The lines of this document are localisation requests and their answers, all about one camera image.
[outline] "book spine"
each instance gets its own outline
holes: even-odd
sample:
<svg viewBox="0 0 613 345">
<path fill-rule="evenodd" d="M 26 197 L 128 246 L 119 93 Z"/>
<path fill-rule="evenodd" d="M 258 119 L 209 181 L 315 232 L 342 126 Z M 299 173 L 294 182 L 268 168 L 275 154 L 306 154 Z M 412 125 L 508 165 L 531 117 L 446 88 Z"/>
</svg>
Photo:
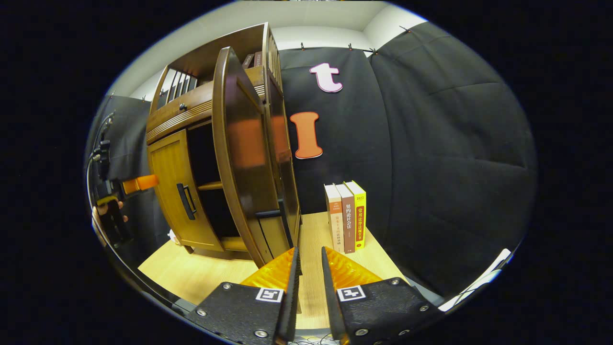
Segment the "book spine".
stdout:
<svg viewBox="0 0 613 345">
<path fill-rule="evenodd" d="M 332 230 L 332 248 L 342 253 L 345 250 L 343 234 L 343 203 L 335 201 L 330 203 L 330 228 Z"/>
<path fill-rule="evenodd" d="M 253 67 L 262 66 L 262 52 L 257 52 L 254 59 Z"/>
<path fill-rule="evenodd" d="M 356 251 L 356 212 L 354 197 L 343 198 L 343 227 L 345 228 L 345 254 Z"/>
<path fill-rule="evenodd" d="M 249 66 L 251 65 L 251 60 L 253 60 L 253 56 L 255 54 L 249 54 L 247 55 L 247 57 L 245 58 L 245 61 L 243 62 L 243 69 L 248 69 Z"/>
<path fill-rule="evenodd" d="M 366 193 L 356 195 L 356 250 L 364 249 Z"/>
</svg>

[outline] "screw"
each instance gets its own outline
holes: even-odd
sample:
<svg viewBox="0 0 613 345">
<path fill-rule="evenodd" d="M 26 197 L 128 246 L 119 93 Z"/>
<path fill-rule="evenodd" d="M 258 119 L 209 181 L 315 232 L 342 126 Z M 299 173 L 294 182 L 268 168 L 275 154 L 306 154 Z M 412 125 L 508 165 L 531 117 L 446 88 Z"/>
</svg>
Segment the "screw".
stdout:
<svg viewBox="0 0 613 345">
<path fill-rule="evenodd" d="M 255 334 L 258 338 L 266 338 L 268 336 L 268 333 L 262 330 L 255 331 L 253 334 Z"/>
</svg>

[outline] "open cabinet door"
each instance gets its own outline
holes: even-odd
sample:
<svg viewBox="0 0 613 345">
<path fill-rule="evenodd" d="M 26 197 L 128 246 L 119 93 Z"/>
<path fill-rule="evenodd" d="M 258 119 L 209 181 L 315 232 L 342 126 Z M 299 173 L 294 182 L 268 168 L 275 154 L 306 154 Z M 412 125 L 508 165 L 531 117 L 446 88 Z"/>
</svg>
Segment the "open cabinet door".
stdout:
<svg viewBox="0 0 613 345">
<path fill-rule="evenodd" d="M 258 267 L 289 249 L 270 161 L 264 107 L 231 47 L 219 51 L 213 84 L 213 140 L 230 213 Z"/>
</svg>

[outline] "white book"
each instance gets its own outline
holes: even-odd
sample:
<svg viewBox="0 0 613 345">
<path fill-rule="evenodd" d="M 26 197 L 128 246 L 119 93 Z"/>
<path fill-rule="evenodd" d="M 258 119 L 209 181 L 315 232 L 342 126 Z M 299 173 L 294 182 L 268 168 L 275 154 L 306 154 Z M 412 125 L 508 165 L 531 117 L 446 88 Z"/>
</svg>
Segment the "white book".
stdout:
<svg viewBox="0 0 613 345">
<path fill-rule="evenodd" d="M 332 249 L 339 253 L 345 251 L 343 234 L 343 203 L 336 186 L 325 185 L 326 206 L 328 208 L 328 224 L 332 236 Z"/>
</svg>

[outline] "yellow book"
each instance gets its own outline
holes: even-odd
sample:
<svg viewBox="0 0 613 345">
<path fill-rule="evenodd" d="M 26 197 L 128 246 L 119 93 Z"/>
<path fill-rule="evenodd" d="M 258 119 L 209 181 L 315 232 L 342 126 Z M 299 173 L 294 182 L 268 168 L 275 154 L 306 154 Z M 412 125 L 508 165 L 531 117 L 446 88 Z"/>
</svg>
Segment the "yellow book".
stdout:
<svg viewBox="0 0 613 345">
<path fill-rule="evenodd" d="M 356 250 L 364 249 L 364 229 L 366 227 L 366 191 L 355 181 L 343 182 L 353 193 L 356 201 Z"/>
</svg>

